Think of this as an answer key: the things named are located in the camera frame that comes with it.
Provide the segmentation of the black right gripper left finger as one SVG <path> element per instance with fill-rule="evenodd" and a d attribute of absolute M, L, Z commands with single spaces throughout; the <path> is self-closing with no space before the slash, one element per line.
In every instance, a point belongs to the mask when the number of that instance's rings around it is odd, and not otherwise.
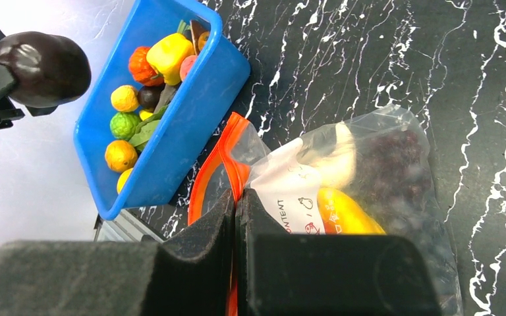
<path fill-rule="evenodd" d="M 28 242 L 0 247 L 0 315 L 224 315 L 235 201 L 160 243 Z"/>

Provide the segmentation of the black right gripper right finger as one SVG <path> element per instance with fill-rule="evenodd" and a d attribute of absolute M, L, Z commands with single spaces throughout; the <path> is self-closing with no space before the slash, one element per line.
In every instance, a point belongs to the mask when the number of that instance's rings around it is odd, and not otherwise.
<path fill-rule="evenodd" d="M 239 315 L 440 315 L 420 252 L 400 236 L 290 234 L 244 191 Z"/>

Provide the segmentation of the dark eggplant toy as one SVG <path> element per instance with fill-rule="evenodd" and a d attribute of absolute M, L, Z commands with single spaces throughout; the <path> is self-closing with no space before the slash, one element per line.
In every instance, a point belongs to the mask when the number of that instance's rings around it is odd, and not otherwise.
<path fill-rule="evenodd" d="M 85 52 L 60 35 L 31 31 L 6 36 L 0 40 L 0 65 L 15 79 L 9 97 L 33 108 L 75 101 L 92 81 Z"/>

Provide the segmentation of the yellow toy banana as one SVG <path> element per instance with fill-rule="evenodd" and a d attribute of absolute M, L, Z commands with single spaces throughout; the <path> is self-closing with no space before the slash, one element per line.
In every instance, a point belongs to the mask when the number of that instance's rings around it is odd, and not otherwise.
<path fill-rule="evenodd" d="M 379 223 L 340 190 L 320 188 L 317 202 L 326 234 L 386 235 Z"/>

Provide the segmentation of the clear zip bag orange zipper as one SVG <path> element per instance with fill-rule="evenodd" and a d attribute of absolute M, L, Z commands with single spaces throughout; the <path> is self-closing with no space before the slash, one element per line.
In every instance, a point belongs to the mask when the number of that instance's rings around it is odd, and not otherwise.
<path fill-rule="evenodd" d="M 235 207 L 230 315 L 462 315 L 430 145 L 388 105 L 270 149 L 238 113 L 200 169 L 188 223 Z"/>

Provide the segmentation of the dark purple toy grapes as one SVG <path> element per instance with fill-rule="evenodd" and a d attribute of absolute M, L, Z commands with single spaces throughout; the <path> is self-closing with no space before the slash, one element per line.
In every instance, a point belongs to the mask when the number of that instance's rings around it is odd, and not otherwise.
<path fill-rule="evenodd" d="M 375 217 L 423 213 L 432 188 L 425 147 L 413 130 L 374 132 L 356 139 L 351 192 Z"/>

